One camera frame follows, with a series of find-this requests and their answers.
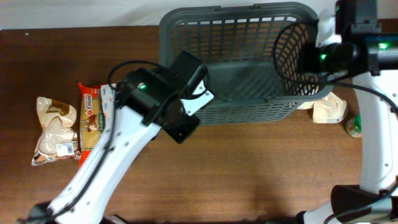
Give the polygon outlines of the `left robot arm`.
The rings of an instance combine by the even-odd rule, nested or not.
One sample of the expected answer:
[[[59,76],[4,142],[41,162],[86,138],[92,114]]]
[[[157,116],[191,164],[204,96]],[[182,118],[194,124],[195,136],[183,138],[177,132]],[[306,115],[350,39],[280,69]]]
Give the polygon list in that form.
[[[200,124],[195,112],[214,96],[206,65],[183,51],[165,67],[138,68],[112,87],[113,120],[70,183],[52,201],[32,207],[17,223],[101,223],[133,160],[161,130],[181,144]]]

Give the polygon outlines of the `cream paper bag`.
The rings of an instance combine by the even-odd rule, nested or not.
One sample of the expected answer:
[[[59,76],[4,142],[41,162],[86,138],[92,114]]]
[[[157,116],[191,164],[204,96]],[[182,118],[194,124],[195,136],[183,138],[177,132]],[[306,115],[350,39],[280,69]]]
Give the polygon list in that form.
[[[343,121],[348,114],[347,102],[330,92],[326,97],[302,103],[298,110],[312,109],[312,120],[319,124],[334,124]]]

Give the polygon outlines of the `green lid glass jar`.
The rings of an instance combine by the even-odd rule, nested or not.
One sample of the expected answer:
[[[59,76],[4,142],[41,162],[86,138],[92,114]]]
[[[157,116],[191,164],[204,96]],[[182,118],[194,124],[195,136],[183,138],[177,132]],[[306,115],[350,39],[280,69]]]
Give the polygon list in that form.
[[[347,121],[345,126],[346,132],[354,138],[362,137],[361,115],[357,114]]]

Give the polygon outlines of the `grey plastic shopping basket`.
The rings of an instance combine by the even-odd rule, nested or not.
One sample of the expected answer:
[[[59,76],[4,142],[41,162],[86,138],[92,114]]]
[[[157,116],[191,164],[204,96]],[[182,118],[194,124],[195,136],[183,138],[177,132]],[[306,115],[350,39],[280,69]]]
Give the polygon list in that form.
[[[316,39],[307,26],[316,18],[299,2],[178,8],[160,21],[159,62],[187,51],[207,66],[215,99],[197,111],[203,125],[278,121],[331,92],[296,72],[302,45]]]

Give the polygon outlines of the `tissue packets multipack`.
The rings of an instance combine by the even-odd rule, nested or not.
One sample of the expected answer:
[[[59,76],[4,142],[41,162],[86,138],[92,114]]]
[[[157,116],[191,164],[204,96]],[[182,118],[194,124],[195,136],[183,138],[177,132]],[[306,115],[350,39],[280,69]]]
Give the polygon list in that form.
[[[115,89],[116,84],[111,85],[101,85],[100,93],[102,100],[102,109],[104,113],[105,128],[111,127],[114,116],[114,100],[116,96]]]

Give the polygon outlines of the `red orange pasta packet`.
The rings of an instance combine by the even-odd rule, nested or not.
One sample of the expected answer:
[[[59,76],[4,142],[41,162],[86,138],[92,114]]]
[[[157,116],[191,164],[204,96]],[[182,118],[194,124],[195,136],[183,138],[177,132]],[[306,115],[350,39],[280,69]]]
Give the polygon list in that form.
[[[105,128],[100,89],[78,84],[81,92],[79,167],[94,149]]]

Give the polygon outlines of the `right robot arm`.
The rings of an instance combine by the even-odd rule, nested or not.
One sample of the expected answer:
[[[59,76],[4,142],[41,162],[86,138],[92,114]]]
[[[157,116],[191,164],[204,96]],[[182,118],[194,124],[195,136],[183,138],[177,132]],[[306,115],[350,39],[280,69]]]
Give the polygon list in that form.
[[[300,73],[346,72],[358,99],[363,161],[358,185],[337,185],[330,201],[299,223],[397,220],[397,35],[384,34],[376,1],[337,1],[318,17],[317,41],[303,48]]]

